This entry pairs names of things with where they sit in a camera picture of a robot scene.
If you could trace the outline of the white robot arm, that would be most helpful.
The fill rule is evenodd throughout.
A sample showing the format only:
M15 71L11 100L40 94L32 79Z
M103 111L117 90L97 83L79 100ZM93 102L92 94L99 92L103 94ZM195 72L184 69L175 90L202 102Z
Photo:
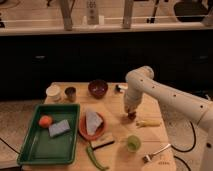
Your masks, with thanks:
M136 111L143 93L182 112L191 122L208 133L200 171L213 171L213 101L158 83L153 78L154 71L149 66L134 69L126 74L125 112Z

